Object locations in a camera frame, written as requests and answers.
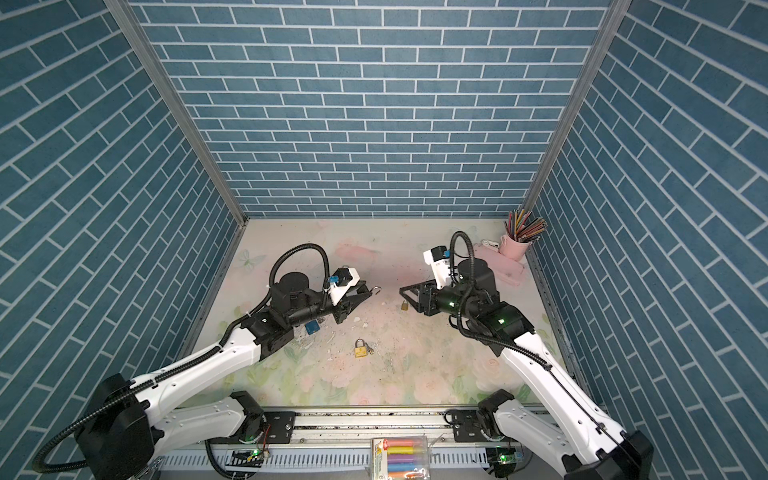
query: small padlock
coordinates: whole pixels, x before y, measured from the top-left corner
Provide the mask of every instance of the small padlock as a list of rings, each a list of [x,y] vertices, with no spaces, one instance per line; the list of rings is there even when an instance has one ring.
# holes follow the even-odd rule
[[[368,349],[366,347],[366,342],[363,339],[357,339],[355,342],[355,358],[363,358],[364,356],[368,355]]]

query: floral tablecloth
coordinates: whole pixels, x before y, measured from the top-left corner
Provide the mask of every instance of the floral tablecloth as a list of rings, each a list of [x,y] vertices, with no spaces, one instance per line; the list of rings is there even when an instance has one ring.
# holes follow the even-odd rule
[[[266,292],[277,257],[290,247],[314,242],[329,256],[331,270],[357,268],[380,293],[359,306],[344,323],[329,320],[314,335],[302,327],[294,341],[263,362],[229,375],[186,406],[211,402],[246,390],[263,406],[351,406],[476,403],[504,388],[522,402],[535,395],[493,352],[460,336],[446,315],[431,317],[402,309],[398,288],[427,280],[431,270],[422,252],[447,244],[464,230],[479,243],[498,240],[498,220],[253,220],[240,242],[214,307],[197,341],[201,349],[216,341],[226,325],[253,308]],[[300,270],[317,288],[322,265],[316,252],[292,258],[278,273]],[[520,285],[497,280],[502,299],[518,307],[544,338],[555,358],[561,354],[541,297],[526,270]],[[357,359],[356,339],[374,353]]]

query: pink cup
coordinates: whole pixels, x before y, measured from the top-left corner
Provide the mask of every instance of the pink cup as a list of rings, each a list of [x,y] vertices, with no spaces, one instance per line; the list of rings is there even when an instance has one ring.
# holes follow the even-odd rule
[[[498,247],[498,252],[507,258],[511,258],[516,262],[525,257],[525,251],[528,249],[530,243],[515,242],[506,233],[502,235],[502,244]]]

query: package of markers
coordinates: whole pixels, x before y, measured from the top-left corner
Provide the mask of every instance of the package of markers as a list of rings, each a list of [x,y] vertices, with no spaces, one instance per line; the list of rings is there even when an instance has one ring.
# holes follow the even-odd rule
[[[425,436],[373,439],[371,480],[429,478],[428,450]]]

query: blue brick wall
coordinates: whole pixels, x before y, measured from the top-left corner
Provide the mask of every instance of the blue brick wall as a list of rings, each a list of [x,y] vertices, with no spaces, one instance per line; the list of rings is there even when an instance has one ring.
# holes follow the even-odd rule
[[[0,12],[0,478],[17,478],[101,378],[174,358],[234,225],[101,0]]]
[[[591,391],[658,478],[768,478],[767,25],[634,0],[538,203]]]
[[[251,217],[484,217],[521,203],[609,1],[256,3],[131,3]]]

